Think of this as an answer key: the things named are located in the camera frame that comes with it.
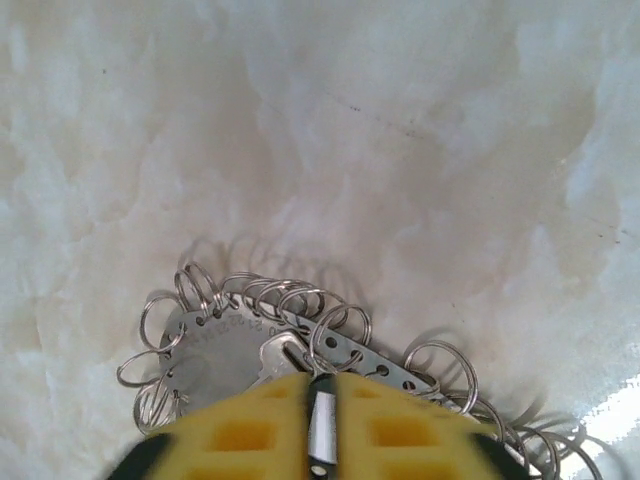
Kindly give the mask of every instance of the key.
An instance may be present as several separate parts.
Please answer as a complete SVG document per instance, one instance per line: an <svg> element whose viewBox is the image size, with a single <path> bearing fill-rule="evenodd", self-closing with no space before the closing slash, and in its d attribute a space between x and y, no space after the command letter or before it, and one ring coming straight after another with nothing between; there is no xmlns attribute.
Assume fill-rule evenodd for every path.
<svg viewBox="0 0 640 480"><path fill-rule="evenodd" d="M292 331L274 335L260 347L262 370L258 374L258 380L249 389L291 373L309 371L305 364L299 363L293 354L288 354L285 348L289 351L297 351L301 355L308 350L306 343Z"/></svg>

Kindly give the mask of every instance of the yellow plastic part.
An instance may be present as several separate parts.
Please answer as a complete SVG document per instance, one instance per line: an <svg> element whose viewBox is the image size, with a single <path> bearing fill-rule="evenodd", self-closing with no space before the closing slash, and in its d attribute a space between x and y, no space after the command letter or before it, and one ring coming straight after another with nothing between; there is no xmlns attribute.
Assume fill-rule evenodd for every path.
<svg viewBox="0 0 640 480"><path fill-rule="evenodd" d="M161 432L177 441L154 480L308 479L309 376L289 375L194 412ZM358 375L338 375L342 480L493 480L471 433L488 427Z"/></svg>

